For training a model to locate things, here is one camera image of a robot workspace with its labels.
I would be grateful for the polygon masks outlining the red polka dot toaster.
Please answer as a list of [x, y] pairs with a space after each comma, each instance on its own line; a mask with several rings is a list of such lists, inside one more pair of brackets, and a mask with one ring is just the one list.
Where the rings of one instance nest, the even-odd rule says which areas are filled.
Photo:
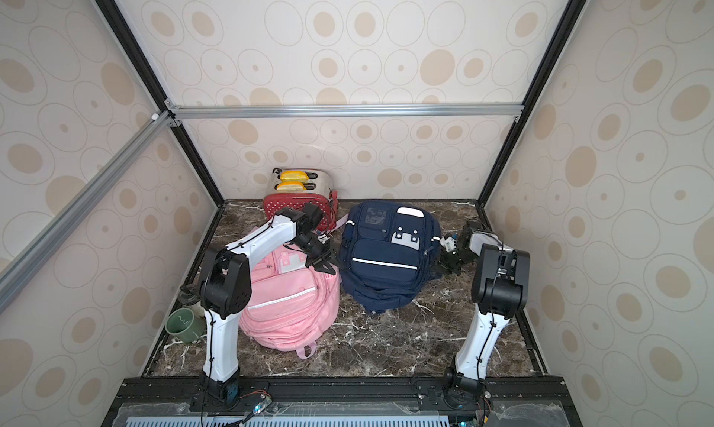
[[[304, 171], [310, 174], [310, 181], [306, 182], [308, 189], [299, 193], [281, 193], [275, 187], [281, 183], [280, 172]], [[322, 232], [330, 232], [337, 227], [338, 222], [338, 191], [333, 185], [333, 180], [327, 172], [319, 170], [283, 170], [274, 168], [268, 181], [267, 191], [263, 199], [263, 209], [266, 217], [271, 218], [277, 211], [284, 208], [301, 210], [306, 203], [316, 204], [324, 213], [318, 226]]]

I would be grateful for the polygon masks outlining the pink backpack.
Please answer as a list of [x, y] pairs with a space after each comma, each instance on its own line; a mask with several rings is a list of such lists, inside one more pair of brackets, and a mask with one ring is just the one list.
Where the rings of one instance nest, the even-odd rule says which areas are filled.
[[315, 354], [340, 306], [340, 275], [316, 272], [305, 261], [303, 252], [281, 246], [253, 267], [251, 299], [239, 322], [260, 345], [301, 359]]

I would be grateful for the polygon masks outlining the navy blue backpack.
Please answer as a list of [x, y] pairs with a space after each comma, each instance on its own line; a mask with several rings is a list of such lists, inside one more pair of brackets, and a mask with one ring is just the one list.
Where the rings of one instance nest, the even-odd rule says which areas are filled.
[[345, 291], [368, 312], [406, 306], [442, 276], [441, 235], [439, 222], [419, 207], [387, 200], [353, 207], [338, 252]]

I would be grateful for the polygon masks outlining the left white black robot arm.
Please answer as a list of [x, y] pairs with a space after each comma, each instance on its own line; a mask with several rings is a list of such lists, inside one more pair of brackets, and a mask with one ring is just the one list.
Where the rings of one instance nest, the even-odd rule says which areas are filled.
[[261, 227], [224, 247], [210, 247], [200, 271], [200, 300], [208, 327], [202, 384], [227, 405], [240, 395], [239, 333], [301, 359], [335, 322], [340, 274], [327, 240], [316, 234], [322, 210], [277, 211]]

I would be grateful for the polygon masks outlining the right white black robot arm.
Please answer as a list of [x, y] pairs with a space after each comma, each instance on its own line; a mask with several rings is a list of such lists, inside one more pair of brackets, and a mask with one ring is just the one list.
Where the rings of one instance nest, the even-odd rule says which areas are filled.
[[466, 222], [457, 236], [442, 241], [438, 265], [444, 271], [458, 273], [463, 266], [476, 264], [470, 288], [474, 317], [463, 347], [444, 375], [450, 406], [461, 407], [483, 395], [498, 337], [526, 305], [530, 261], [528, 252], [505, 244], [478, 220]]

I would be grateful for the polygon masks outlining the right yellow toast slice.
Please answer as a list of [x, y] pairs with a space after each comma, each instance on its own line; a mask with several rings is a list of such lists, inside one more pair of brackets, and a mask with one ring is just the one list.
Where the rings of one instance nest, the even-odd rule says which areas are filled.
[[299, 193], [307, 189], [307, 185], [302, 182], [281, 182], [275, 187], [275, 190], [281, 193]]

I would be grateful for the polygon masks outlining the yellow toast slice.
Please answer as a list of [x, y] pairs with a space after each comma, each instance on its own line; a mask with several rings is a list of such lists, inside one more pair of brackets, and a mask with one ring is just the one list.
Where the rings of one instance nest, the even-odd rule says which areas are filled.
[[307, 185], [302, 182], [281, 182], [275, 187], [275, 190], [281, 193], [299, 193], [307, 189]]
[[311, 177], [308, 172], [304, 171], [284, 171], [280, 172], [279, 179], [282, 183], [306, 183]]

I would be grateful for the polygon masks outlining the left yellow toast slice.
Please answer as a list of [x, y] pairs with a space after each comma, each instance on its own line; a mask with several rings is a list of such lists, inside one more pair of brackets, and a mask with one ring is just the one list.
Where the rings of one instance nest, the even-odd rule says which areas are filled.
[[304, 171], [284, 171], [280, 172], [279, 179], [282, 183], [306, 183], [311, 177], [308, 172]]

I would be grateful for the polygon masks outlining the small glass jar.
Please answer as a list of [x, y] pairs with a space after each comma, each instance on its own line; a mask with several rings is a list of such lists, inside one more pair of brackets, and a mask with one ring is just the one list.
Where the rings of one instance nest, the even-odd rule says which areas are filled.
[[196, 284], [187, 284], [180, 287], [178, 301], [183, 306], [192, 307], [200, 304], [200, 291]]

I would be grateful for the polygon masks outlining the green ceramic mug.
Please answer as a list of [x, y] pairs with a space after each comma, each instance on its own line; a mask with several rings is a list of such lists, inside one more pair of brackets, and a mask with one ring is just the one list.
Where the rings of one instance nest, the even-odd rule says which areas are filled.
[[206, 333], [206, 321], [190, 308], [182, 307], [169, 315], [165, 332], [182, 343], [195, 343]]

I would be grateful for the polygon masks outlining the horizontal aluminium frame bar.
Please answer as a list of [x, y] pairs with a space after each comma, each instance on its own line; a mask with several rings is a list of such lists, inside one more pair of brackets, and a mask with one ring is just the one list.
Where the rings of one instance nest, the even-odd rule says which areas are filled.
[[176, 106], [171, 111], [182, 120], [191, 119], [308, 119], [308, 118], [404, 118], [519, 116], [520, 103], [293, 105], [247, 107]]

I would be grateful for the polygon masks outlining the diagonal aluminium frame bar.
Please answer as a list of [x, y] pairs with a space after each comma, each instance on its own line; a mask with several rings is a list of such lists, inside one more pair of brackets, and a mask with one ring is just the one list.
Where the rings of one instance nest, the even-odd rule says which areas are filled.
[[10, 263], [1, 276], [2, 310], [12, 304], [48, 259], [154, 141], [158, 133], [167, 128], [170, 117], [170, 112], [165, 110], [151, 119]]

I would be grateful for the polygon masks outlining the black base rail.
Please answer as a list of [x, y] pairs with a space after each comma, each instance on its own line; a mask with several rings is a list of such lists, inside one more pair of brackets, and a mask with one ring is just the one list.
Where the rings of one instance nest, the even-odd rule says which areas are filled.
[[579, 426], [560, 377], [458, 386], [408, 378], [241, 378], [227, 405], [195, 378], [124, 381], [105, 426]]

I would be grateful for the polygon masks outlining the black right corner post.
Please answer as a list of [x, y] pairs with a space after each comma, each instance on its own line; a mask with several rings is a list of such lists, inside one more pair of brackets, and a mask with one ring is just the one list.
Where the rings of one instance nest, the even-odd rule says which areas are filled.
[[526, 92], [524, 100], [522, 100], [522, 112], [513, 122], [507, 137], [498, 152], [496, 161], [489, 176], [483, 186], [482, 192], [477, 200], [478, 207], [484, 209], [489, 202], [496, 185], [506, 165], [511, 157], [511, 154], [516, 148], [516, 145], [524, 131], [525, 125], [536, 109], [538, 100], [541, 98], [550, 75], [554, 71], [556, 64], [565, 49], [565, 46], [576, 27], [576, 23], [586, 7], [589, 0], [569, 0], [563, 9], [563, 14], [559, 19], [555, 31], [550, 39], [549, 45], [541, 59], [535, 76], [533, 77], [529, 89]]

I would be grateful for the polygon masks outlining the black corner post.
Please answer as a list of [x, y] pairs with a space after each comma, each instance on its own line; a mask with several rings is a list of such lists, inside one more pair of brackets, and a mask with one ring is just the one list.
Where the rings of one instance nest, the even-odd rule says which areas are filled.
[[522, 112], [513, 122], [507, 137], [498, 152], [496, 161], [489, 176], [483, 186], [482, 192], [477, 200], [478, 207], [484, 209], [489, 202], [496, 185], [506, 165], [511, 157], [511, 154], [516, 148], [516, 145], [524, 131], [525, 125], [536, 109], [538, 100], [541, 98], [550, 75], [554, 71], [556, 64], [565, 49], [565, 46], [576, 27], [576, 23], [586, 7], [589, 0], [569, 0], [563, 9], [563, 14], [559, 19], [555, 31], [550, 39], [549, 45], [541, 59], [535, 76], [533, 77], [529, 89], [526, 92], [524, 100], [522, 100]]
[[[135, 69], [135, 72], [137, 72], [143, 87], [146, 89], [152, 100], [154, 100], [154, 103], [158, 106], [159, 111], [168, 111], [169, 116], [174, 118], [174, 113], [167, 106], [167, 100], [169, 100], [169, 97], [165, 92], [161, 81], [159, 81], [156, 76], [156, 73], [154, 72], [154, 69], [147, 59], [143, 49], [141, 49], [133, 31], [130, 29], [128, 22], [126, 22], [116, 1], [93, 1], [98, 6], [100, 13], [108, 23], [113, 35], [115, 35], [115, 38], [117, 39], [117, 42], [119, 42], [126, 57]], [[222, 196], [221, 191], [219, 191], [211, 173], [208, 172], [206, 163], [204, 163], [203, 159], [199, 155], [196, 146], [193, 144], [193, 141], [191, 137], [189, 137], [183, 124], [176, 122], [171, 125], [171, 128], [174, 137], [180, 145], [180, 148], [193, 166], [193, 170], [197, 173], [198, 178], [201, 180], [201, 183], [208, 192], [208, 195], [218, 207], [222, 207], [225, 203], [225, 198]]]

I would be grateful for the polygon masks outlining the black left corner post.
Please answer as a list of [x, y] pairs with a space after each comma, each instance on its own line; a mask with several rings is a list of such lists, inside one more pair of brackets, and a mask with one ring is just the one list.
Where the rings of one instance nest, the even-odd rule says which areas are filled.
[[[147, 59], [143, 49], [141, 49], [133, 31], [130, 29], [128, 22], [126, 22], [116, 1], [93, 1], [98, 6], [100, 13], [108, 23], [113, 35], [115, 35], [115, 38], [117, 39], [117, 42], [119, 42], [126, 57], [135, 69], [135, 72], [137, 72], [143, 87], [146, 89], [152, 100], [154, 100], [154, 103], [158, 106], [159, 111], [168, 111], [169, 116], [174, 118], [174, 113], [167, 106], [167, 100], [169, 100], [169, 97], [165, 92], [161, 81], [159, 81], [156, 76], [156, 73], [154, 72], [154, 69]], [[198, 178], [201, 180], [201, 183], [208, 192], [208, 195], [218, 207], [222, 207], [225, 203], [225, 198], [222, 196], [221, 191], [219, 191], [211, 173], [208, 172], [206, 163], [204, 163], [203, 159], [199, 155], [196, 146], [193, 144], [193, 141], [191, 137], [189, 137], [183, 124], [176, 122], [171, 125], [171, 128], [174, 137], [180, 145], [180, 148], [193, 166], [193, 170], [197, 173]]]

